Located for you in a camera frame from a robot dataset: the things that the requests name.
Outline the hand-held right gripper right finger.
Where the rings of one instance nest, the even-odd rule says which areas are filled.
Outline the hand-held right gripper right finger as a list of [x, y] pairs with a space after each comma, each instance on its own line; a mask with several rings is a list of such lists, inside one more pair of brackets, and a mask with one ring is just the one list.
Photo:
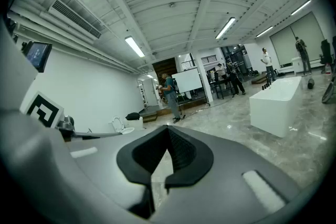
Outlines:
[[265, 218], [269, 213], [243, 178], [252, 170], [285, 203], [300, 193], [292, 178], [245, 145], [185, 127], [177, 130], [205, 143], [214, 162], [195, 185], [170, 189], [154, 223], [254, 223]]

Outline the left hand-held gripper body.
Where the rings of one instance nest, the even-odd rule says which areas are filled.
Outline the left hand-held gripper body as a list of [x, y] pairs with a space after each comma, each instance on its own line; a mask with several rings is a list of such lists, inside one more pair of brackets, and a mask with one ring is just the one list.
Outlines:
[[64, 114], [64, 108], [37, 91], [26, 107], [26, 114], [38, 119], [45, 127], [57, 129], [65, 142], [70, 142], [75, 132], [74, 120]]

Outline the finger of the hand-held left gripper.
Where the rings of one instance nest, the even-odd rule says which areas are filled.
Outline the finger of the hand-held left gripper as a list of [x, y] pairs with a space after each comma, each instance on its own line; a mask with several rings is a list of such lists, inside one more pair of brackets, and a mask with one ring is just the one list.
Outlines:
[[82, 139], [97, 139], [122, 135], [121, 132], [116, 133], [79, 133], [74, 132], [74, 137]]

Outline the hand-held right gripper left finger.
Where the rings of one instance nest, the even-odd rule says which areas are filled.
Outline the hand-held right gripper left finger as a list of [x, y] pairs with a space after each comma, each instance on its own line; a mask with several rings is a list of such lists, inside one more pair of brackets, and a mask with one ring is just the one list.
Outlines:
[[133, 131], [111, 137], [93, 140], [79, 138], [66, 143], [70, 152], [92, 150], [76, 157], [75, 161], [89, 180], [98, 187], [108, 198], [112, 199], [121, 208], [136, 215], [141, 205], [147, 205], [148, 194], [143, 185], [129, 182], [117, 165], [117, 152], [123, 146], [154, 131], [155, 127]]

